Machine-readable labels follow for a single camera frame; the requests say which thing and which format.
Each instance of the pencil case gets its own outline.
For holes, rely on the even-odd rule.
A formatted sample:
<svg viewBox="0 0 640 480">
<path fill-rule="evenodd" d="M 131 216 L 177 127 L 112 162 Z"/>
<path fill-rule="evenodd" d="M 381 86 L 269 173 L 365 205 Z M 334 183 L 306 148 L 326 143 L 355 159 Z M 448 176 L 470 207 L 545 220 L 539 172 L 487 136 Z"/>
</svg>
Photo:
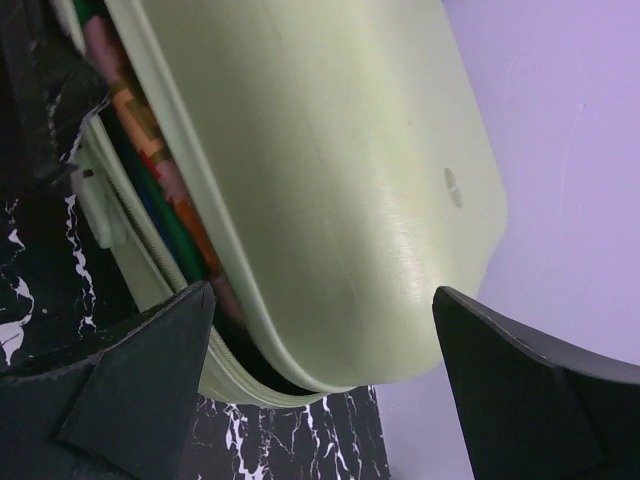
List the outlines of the pencil case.
<svg viewBox="0 0 640 480">
<path fill-rule="evenodd" d="M 244 328 L 212 319 L 201 394 L 294 407 L 440 362 L 435 290 L 477 293 L 507 208 L 445 12 L 426 1 L 432 74 L 414 91 L 367 2 L 106 0 L 245 314 Z M 82 49 L 73 2 L 54 3 Z M 78 153 L 105 199 L 85 213 L 138 307 L 184 289 L 99 118 Z"/>
</svg>

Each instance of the zippered case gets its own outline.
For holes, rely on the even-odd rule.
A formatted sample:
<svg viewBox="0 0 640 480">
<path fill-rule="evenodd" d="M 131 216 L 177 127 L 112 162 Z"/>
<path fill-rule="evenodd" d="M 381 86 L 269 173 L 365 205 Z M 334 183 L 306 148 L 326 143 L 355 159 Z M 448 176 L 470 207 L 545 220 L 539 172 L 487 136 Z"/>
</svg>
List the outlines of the zippered case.
<svg viewBox="0 0 640 480">
<path fill-rule="evenodd" d="M 438 286 L 475 295 L 506 202 L 439 0 L 431 109 L 368 2 L 106 0 L 245 315 L 213 322 L 200 393 L 305 405 L 440 361 Z M 71 0 L 55 0 L 80 49 Z M 187 286 L 102 120 L 79 198 L 140 309 Z"/>
</svg>

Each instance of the marble countertop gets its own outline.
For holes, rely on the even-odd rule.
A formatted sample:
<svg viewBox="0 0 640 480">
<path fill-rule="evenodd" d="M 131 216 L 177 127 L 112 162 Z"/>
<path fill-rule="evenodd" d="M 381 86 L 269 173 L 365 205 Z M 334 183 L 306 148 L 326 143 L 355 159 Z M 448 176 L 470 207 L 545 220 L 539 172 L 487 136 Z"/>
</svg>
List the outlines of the marble countertop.
<svg viewBox="0 0 640 480">
<path fill-rule="evenodd" d="M 0 203 L 0 371 L 134 313 L 75 197 Z M 373 387 L 292 410 L 199 397 L 191 422 L 181 480 L 390 478 Z"/>
</svg>

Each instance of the lavender wall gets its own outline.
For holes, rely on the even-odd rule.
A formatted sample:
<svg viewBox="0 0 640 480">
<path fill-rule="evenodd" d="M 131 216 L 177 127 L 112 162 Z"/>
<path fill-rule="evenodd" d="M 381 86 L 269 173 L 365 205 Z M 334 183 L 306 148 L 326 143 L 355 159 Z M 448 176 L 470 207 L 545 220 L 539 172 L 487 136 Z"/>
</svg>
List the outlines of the lavender wall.
<svg viewBox="0 0 640 480">
<path fill-rule="evenodd" d="M 509 200 L 480 300 L 640 364 L 640 2 L 444 3 Z M 394 478 L 473 478 L 442 367 L 378 392 Z"/>
</svg>

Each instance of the case lid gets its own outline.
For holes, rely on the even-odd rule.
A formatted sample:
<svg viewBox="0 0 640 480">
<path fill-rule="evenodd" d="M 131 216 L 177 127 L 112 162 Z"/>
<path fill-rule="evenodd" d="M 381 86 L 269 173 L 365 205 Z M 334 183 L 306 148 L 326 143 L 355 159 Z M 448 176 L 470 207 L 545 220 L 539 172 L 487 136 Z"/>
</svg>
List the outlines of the case lid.
<svg viewBox="0 0 640 480">
<path fill-rule="evenodd" d="M 308 390 L 435 365 L 436 288 L 475 294 L 504 230 L 480 115 L 429 2 L 421 111 L 368 2 L 106 2 L 253 340 Z"/>
</svg>

